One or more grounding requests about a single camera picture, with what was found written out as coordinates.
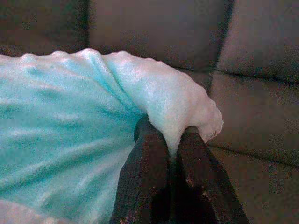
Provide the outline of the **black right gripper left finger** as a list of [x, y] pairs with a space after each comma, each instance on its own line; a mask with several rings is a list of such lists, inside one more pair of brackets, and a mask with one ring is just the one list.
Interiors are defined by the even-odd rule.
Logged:
[[162, 133], [143, 116], [120, 171], [109, 224], [170, 224], [170, 156]]

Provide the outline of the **turquoise dotted plush pillow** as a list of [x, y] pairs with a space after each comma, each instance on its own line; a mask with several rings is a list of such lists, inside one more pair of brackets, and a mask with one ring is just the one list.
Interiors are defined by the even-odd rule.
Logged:
[[222, 114], [206, 90], [163, 62], [93, 49], [0, 55], [0, 200], [11, 223], [108, 224], [137, 122], [148, 116], [174, 155], [184, 130], [209, 141]]

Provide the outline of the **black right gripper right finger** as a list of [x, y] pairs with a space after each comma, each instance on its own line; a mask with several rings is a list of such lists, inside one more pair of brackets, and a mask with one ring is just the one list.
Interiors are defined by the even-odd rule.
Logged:
[[177, 152], [180, 224], [249, 224], [226, 170], [197, 128], [184, 131]]

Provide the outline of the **dark green leather sofa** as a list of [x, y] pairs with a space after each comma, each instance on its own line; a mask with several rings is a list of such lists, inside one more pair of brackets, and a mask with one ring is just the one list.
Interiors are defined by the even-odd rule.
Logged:
[[209, 142], [251, 224], [299, 224], [299, 0], [0, 0], [0, 54], [161, 60], [224, 119]]

